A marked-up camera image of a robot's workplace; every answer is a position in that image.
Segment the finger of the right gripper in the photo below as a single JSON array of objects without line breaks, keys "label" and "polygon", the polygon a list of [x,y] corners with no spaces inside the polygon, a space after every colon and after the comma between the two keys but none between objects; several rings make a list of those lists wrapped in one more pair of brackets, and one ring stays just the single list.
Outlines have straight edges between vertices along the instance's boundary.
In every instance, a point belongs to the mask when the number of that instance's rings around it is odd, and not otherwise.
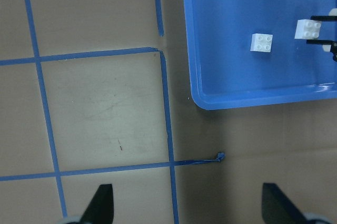
[{"label": "finger of the right gripper", "polygon": [[312,45],[322,45],[322,46],[327,46],[329,47],[329,52],[333,54],[332,59],[336,62],[336,41],[333,40],[319,40],[319,39],[307,39],[306,40],[307,44],[312,44]]},{"label": "finger of the right gripper", "polygon": [[336,22],[337,21],[337,8],[329,11],[328,15],[313,15],[311,20],[319,22]]}]

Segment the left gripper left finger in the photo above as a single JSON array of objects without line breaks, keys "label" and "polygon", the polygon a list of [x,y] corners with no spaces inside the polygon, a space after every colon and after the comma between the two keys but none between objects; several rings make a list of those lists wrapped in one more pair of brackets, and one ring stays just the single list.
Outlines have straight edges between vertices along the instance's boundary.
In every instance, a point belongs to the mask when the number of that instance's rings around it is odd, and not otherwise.
[{"label": "left gripper left finger", "polygon": [[103,184],[98,187],[79,223],[111,224],[113,220],[113,186],[112,184]]}]

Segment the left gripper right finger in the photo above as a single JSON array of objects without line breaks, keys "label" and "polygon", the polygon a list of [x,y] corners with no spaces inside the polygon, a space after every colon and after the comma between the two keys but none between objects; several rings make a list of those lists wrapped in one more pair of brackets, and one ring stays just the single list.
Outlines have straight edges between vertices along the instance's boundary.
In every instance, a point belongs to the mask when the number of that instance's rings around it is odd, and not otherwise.
[{"label": "left gripper right finger", "polygon": [[262,187],[264,223],[306,223],[307,219],[275,183]]}]

